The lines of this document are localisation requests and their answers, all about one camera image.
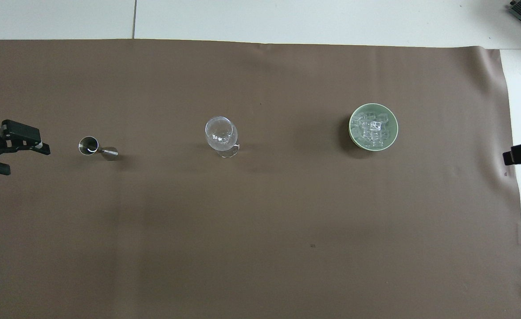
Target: brown surface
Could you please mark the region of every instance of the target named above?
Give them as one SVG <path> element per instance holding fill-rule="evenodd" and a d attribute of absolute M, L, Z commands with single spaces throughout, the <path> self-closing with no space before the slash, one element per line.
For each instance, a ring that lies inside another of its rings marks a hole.
<path fill-rule="evenodd" d="M 372 101 L 384 152 L 347 134 Z M 0 318 L 521 318 L 499 51 L 0 41 L 3 119 L 52 154 L 0 157 Z"/>

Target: bowl of ice cubes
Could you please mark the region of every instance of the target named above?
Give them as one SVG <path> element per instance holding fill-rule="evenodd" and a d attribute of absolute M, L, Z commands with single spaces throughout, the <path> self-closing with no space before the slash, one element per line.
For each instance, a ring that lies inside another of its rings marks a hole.
<path fill-rule="evenodd" d="M 367 151 L 382 151 L 398 136 L 396 117 L 384 105 L 367 103 L 349 118 L 349 135 L 355 144 Z"/>

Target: bowl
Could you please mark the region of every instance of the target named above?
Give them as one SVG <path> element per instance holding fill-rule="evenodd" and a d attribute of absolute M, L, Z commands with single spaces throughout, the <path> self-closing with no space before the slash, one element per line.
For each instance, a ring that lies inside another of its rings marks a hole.
<path fill-rule="evenodd" d="M 376 115 L 385 113 L 388 115 L 388 123 L 386 123 L 386 128 L 388 129 L 390 136 L 388 136 L 388 139 L 383 140 L 383 146 L 380 148 L 374 148 L 374 147 L 366 147 L 365 145 L 362 145 L 358 140 L 353 136 L 353 131 L 351 127 L 351 121 L 353 117 L 356 115 L 359 115 L 360 113 L 369 113 L 374 112 Z M 396 141 L 396 138 L 398 137 L 398 121 L 396 120 L 396 117 L 394 116 L 394 113 L 388 109 L 388 107 L 384 105 L 380 105 L 378 103 L 367 103 L 365 105 L 361 105 L 360 107 L 357 107 L 357 109 L 351 114 L 349 117 L 349 136 L 351 136 L 351 139 L 355 144 L 357 144 L 358 147 L 362 149 L 366 149 L 367 151 L 372 152 L 378 152 L 385 150 L 390 147 L 390 145 L 394 144 L 394 141 Z"/>

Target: white table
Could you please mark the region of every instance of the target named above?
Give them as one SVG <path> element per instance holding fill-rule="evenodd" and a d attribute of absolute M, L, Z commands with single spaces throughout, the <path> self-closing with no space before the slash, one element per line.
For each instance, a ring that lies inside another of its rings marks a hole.
<path fill-rule="evenodd" d="M 501 49 L 513 141 L 521 144 L 521 23 L 506 10 L 506 0 L 3 0 L 0 39 L 137 38 Z M 521 196 L 521 165 L 516 171 Z"/>

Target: jigger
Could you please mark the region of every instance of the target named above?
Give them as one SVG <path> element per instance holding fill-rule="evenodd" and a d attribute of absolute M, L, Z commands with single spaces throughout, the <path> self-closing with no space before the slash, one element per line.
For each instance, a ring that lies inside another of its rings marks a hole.
<path fill-rule="evenodd" d="M 86 136 L 79 142 L 79 151 L 83 155 L 92 155 L 100 153 L 107 161 L 116 161 L 118 151 L 113 147 L 102 148 L 98 144 L 98 140 L 92 136 Z"/>

